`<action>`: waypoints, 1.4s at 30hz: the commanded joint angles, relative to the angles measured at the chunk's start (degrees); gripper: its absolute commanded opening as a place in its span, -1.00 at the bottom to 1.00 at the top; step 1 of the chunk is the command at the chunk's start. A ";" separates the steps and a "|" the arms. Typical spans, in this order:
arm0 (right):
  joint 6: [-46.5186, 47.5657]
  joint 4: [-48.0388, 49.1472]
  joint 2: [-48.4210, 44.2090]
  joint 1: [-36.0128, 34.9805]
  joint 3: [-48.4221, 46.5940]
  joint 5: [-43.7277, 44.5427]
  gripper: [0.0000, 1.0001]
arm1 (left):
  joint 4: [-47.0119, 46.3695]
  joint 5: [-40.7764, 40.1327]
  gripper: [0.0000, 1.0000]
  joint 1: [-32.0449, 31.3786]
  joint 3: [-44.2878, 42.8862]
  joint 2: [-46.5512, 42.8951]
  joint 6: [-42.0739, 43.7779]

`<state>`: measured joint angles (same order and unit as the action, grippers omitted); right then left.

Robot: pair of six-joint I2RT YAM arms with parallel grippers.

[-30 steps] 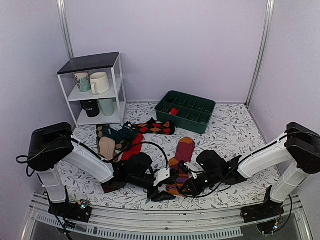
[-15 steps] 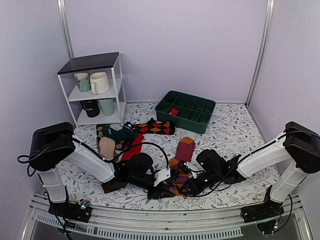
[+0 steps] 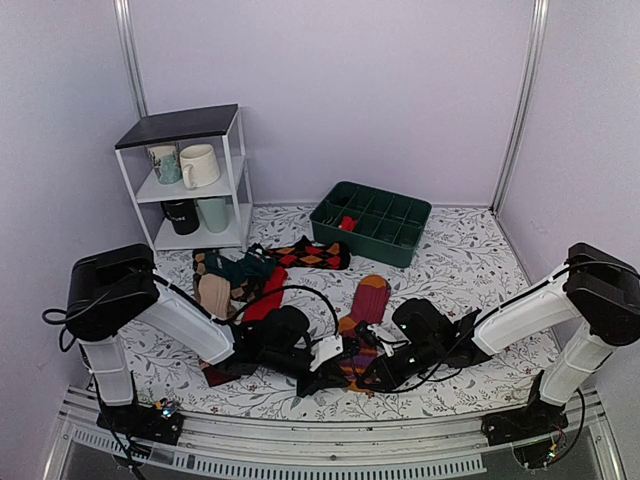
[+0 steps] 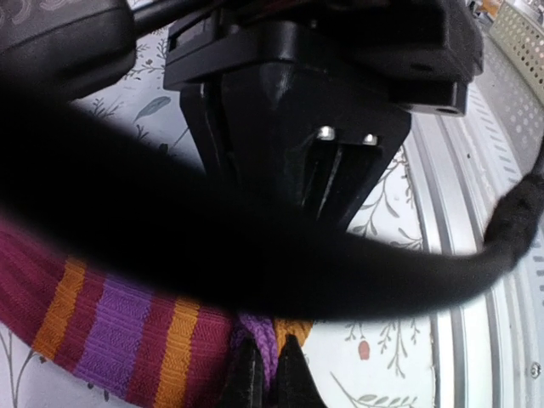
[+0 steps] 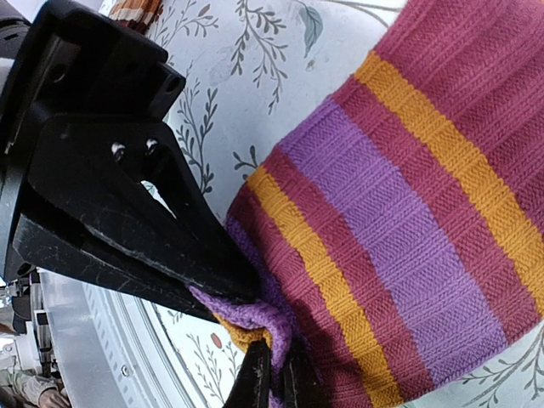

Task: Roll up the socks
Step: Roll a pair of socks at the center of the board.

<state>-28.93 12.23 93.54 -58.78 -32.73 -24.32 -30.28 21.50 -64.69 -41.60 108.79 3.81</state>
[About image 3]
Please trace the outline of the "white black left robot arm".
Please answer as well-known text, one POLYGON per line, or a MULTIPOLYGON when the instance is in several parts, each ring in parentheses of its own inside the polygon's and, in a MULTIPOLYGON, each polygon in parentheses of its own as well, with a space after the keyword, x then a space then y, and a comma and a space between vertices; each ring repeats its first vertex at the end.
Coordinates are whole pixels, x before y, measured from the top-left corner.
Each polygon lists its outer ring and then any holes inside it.
POLYGON ((119 331, 131 321, 146 323, 229 376, 265 367, 296 381, 300 397, 349 384, 339 361, 345 340, 334 333, 308 335, 308 319, 283 306, 258 321, 221 319, 157 273, 152 250, 132 244, 85 257, 71 273, 64 325, 84 349, 111 419, 128 434, 148 426, 146 408, 134 401, 119 331))

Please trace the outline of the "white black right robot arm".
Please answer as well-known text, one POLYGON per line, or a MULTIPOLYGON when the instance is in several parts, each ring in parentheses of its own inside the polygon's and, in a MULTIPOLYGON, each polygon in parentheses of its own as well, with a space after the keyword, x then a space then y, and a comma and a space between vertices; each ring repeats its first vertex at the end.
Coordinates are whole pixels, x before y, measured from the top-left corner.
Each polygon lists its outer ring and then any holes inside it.
POLYGON ((442 365, 479 365, 530 335, 577 322, 564 350, 536 378, 530 404, 518 412, 517 427, 524 435, 537 436, 616 349, 638 341, 639 273, 577 243, 549 276, 488 311, 476 309, 451 321, 429 300, 410 299, 396 309, 392 321, 408 342, 357 375, 361 389, 405 393, 405 383, 414 375, 430 379, 442 365))

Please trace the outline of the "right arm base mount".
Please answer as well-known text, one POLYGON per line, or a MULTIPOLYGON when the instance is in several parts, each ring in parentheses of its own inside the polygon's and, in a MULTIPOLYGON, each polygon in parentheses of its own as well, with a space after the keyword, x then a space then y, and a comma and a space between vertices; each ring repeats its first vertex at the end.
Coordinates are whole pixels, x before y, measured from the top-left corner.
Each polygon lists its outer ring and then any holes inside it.
POLYGON ((546 469, 559 463, 575 447, 584 428, 586 402, 577 388, 581 402, 581 417, 574 438, 568 443, 564 429, 569 426, 564 406, 545 403, 541 399, 540 385, 544 371, 537 374, 531 386, 527 403, 519 408, 482 417, 481 432, 490 446, 523 441, 543 434, 550 439, 546 444, 529 444, 513 450, 516 461, 527 470, 546 469))

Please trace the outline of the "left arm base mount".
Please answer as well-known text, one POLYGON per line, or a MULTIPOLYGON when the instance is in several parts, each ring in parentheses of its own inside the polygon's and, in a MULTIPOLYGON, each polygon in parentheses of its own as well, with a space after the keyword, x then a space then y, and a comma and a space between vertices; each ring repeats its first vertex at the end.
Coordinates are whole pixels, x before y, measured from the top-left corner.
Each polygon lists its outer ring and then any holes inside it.
POLYGON ((185 417, 173 407, 160 409, 137 403, 124 406, 99 404, 97 425, 127 439, 141 439, 176 446, 185 417))

